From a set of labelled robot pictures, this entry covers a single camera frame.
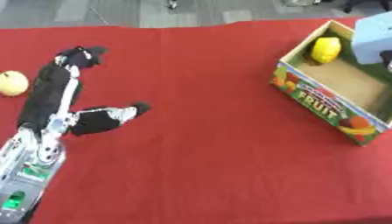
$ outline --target red table surface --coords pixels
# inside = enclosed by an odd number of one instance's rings
[[[1,69],[30,80],[61,49],[109,49],[102,66],[83,73],[75,109],[153,107],[121,129],[67,136],[67,161],[32,223],[392,217],[391,135],[359,147],[269,84],[278,59],[325,21],[1,30]],[[15,132],[24,100],[0,98],[1,142]]]

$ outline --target fruit box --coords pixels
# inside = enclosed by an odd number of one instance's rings
[[[360,65],[351,48],[353,35],[352,29],[333,20],[321,25],[280,59],[271,83],[365,145],[391,126],[392,73],[383,64]],[[311,59],[319,37],[340,39],[342,50],[333,62]]]

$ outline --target robotic hand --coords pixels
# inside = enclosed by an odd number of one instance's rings
[[[96,107],[70,112],[82,89],[80,70],[101,63],[103,47],[60,52],[33,82],[17,121],[17,134],[0,151],[0,223],[27,223],[50,180],[66,159],[60,141],[69,130],[76,136],[113,130],[150,107]]]

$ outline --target gray floor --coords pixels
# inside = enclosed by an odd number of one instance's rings
[[[259,19],[363,17],[382,12],[378,3],[364,3],[346,14],[341,10],[343,3],[286,7],[282,0],[178,0],[178,8],[168,10],[165,0],[0,0],[0,28],[178,27]]]

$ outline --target yellow apple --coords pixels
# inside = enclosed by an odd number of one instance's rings
[[[20,72],[0,73],[0,93],[7,96],[21,95],[29,87],[29,81]]]

